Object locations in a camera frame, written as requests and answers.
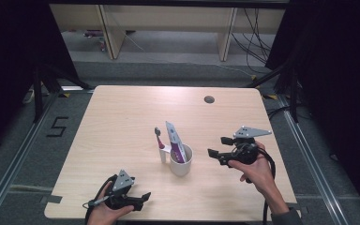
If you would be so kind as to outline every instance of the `toothbrush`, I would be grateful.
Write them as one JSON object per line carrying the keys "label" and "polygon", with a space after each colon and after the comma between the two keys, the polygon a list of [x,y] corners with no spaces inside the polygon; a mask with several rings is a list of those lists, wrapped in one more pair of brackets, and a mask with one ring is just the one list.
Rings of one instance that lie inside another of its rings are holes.
{"label": "toothbrush", "polygon": [[165,144],[163,144],[163,143],[160,141],[160,138],[159,138],[159,136],[160,136],[160,130],[159,130],[159,128],[158,128],[158,127],[155,127],[154,131],[155,131],[155,133],[156,133],[156,135],[157,135],[157,144],[158,144],[158,146],[159,146],[159,149],[164,149],[164,148],[165,148]]}

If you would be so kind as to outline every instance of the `finger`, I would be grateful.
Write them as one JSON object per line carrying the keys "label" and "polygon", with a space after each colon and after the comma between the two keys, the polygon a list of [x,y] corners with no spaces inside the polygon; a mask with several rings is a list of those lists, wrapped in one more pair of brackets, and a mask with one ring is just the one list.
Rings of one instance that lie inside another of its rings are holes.
{"label": "finger", "polygon": [[110,184],[111,184],[112,182],[113,182],[113,181],[108,182],[107,185],[104,187],[104,189],[100,192],[100,195],[98,196],[100,199],[101,199],[101,198],[104,198],[104,195],[105,195],[108,187],[110,186]]}
{"label": "finger", "polygon": [[255,143],[257,144],[257,146],[258,146],[259,148],[261,148],[261,149],[264,149],[264,150],[265,150],[265,146],[264,146],[264,144],[262,144],[262,143],[260,143],[260,142],[258,142],[258,141],[255,141]]}
{"label": "finger", "polygon": [[117,213],[117,216],[121,217],[123,215],[130,213],[133,210],[134,210],[134,206],[128,205],[128,206],[125,206],[125,207],[122,207],[122,208],[116,210],[116,213]]}
{"label": "finger", "polygon": [[243,174],[241,176],[241,178],[239,179],[239,181],[244,182],[246,179],[247,179],[247,177]]}
{"label": "finger", "polygon": [[236,170],[239,171],[243,171],[243,168],[245,168],[245,164],[237,160],[230,160],[229,166],[234,167]]}

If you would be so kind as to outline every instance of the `white cup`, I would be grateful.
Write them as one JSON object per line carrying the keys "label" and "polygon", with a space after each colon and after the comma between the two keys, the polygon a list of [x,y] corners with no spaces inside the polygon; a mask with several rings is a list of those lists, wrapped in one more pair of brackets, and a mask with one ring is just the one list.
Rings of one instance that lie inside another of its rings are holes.
{"label": "white cup", "polygon": [[160,159],[162,163],[166,162],[166,154],[171,156],[171,171],[177,176],[185,176],[191,169],[191,161],[193,152],[190,146],[183,143],[184,151],[186,152],[187,161],[185,163],[178,163],[174,151],[171,151],[171,147],[166,145],[164,149],[159,149]]}

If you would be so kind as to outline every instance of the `sleeve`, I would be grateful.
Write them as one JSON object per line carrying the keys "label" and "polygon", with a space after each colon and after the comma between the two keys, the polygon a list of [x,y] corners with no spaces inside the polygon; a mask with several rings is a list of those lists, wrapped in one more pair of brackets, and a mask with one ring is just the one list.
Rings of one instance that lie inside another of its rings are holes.
{"label": "sleeve", "polygon": [[294,208],[288,213],[280,214],[280,215],[271,215],[271,219],[273,219],[274,225],[303,225],[299,214]]}

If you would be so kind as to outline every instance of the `human hand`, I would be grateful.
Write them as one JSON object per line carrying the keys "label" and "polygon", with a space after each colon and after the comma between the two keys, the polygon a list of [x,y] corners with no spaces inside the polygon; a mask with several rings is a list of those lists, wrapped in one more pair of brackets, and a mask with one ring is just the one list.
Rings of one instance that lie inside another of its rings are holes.
{"label": "human hand", "polygon": [[[265,146],[262,143],[256,142],[256,144],[265,151]],[[255,185],[256,189],[266,199],[273,214],[278,215],[289,212],[289,208],[277,188],[274,177],[271,174],[270,165],[265,156],[259,153],[257,160],[250,165],[237,160],[230,160],[229,165],[243,173],[240,178],[241,182],[248,178]]]}
{"label": "human hand", "polygon": [[[109,187],[111,182],[109,182],[104,189],[101,191],[100,195],[98,196],[99,199],[104,198],[104,193],[106,192],[107,188]],[[117,210],[113,210],[109,208],[104,202],[96,205],[93,209],[92,213],[90,214],[89,220],[87,222],[88,225],[112,225],[117,219],[121,216],[126,215],[133,211],[134,206],[128,205],[122,207]]]}
{"label": "human hand", "polygon": [[[257,141],[255,143],[258,148],[265,151],[265,146],[262,143]],[[240,178],[241,182],[249,179],[261,194],[264,194],[266,188],[275,185],[268,161],[260,153],[253,164],[247,165],[237,160],[230,160],[229,165],[244,173]]]}

